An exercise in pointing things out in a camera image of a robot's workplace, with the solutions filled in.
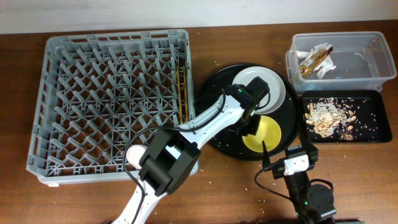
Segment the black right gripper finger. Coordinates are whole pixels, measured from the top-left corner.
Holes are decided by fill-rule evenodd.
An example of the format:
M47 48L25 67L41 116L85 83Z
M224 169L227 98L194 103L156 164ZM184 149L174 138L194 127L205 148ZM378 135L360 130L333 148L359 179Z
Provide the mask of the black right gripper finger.
M299 139L305 152L316 151L316 147L308 140L306 131L299 131Z
M262 141L262 149L263 149L262 169L266 170L271 165L271 161L268 155L266 143L264 141Z

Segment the yellow bowl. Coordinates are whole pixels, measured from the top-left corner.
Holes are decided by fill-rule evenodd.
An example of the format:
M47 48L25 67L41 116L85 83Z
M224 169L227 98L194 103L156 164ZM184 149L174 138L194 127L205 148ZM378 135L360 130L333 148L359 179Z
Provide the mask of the yellow bowl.
M280 143L282 137L281 128L278 123L268 116L261 116L259 127L255 135L248 134L243 136L243 143L250 150L258 153L263 153L262 142L266 145L267 152L275 149Z

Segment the rice and shrimp leftovers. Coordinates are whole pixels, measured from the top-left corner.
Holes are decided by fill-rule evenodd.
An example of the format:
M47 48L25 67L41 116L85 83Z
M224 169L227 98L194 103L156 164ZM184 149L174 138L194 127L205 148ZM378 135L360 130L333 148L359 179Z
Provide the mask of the rice and shrimp leftovers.
M314 139L353 141L353 124L357 116L351 107L346 100L337 98L310 100L304 113L308 132L315 135Z

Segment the wooden chopstick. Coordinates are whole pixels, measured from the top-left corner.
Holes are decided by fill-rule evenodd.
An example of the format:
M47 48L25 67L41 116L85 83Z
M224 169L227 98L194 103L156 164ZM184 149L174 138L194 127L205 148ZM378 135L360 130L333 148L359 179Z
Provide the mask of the wooden chopstick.
M183 123L183 114L182 114L182 94L181 94L181 81L180 81L180 67L177 65L177 90L178 90L178 108L179 108L179 117L180 124Z
M188 105L188 85L187 85L187 70L183 66L183 85L184 85L184 100L185 100L185 121L189 121L189 105Z

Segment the pink plastic cup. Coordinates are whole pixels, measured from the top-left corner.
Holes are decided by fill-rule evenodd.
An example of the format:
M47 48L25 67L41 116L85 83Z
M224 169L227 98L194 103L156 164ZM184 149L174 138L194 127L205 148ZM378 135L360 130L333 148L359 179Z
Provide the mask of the pink plastic cup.
M130 163L133 168L140 170L141 166L139 165L139 161L141 157L144 155L147 146L135 144L128 148L126 153L126 159L128 163Z

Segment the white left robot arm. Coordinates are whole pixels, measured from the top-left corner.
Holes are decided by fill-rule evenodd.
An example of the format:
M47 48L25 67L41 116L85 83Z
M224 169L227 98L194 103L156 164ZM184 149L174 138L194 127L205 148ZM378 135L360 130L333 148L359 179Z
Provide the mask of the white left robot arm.
M268 88L250 83L230 85L218 101L195 119L177 127L157 126L149 146L129 142L122 163L138 169L138 177L127 175L136 189L115 223L144 223L159 201L174 193L197 169L201 148L228 126L245 126Z

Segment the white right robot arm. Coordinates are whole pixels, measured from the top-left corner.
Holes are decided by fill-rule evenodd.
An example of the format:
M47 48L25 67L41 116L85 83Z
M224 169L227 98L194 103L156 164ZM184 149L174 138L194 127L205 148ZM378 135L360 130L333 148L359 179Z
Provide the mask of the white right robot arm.
M307 174L315 167L318 149L304 134L298 137L300 145L288 147L284 158L272 163L268 154L264 154L262 169L254 181L261 189L290 201L301 223L335 223L333 184L323 179L311 180ZM257 178L265 172L271 172L274 179L283 178L289 194L283 195L261 185Z

